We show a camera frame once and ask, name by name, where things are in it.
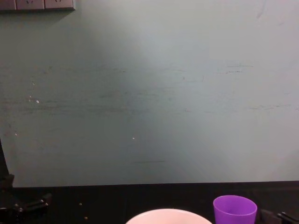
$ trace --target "plastic cup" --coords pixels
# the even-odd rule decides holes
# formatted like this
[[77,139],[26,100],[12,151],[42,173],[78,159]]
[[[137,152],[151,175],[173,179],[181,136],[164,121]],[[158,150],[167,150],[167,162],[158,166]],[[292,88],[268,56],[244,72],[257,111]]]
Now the plastic cup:
[[213,202],[216,224],[254,224],[257,205],[248,198],[224,195]]

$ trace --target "black bracket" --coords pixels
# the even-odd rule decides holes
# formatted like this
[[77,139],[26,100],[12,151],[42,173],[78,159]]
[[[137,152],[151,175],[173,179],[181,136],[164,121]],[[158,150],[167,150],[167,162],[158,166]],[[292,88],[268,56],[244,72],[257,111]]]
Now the black bracket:
[[299,219],[285,212],[274,214],[271,211],[261,210],[259,221],[263,224],[299,224]]
[[23,223],[45,215],[52,201],[52,194],[46,194],[40,199],[23,203],[13,196],[12,188],[14,175],[8,175],[0,180],[0,224]]

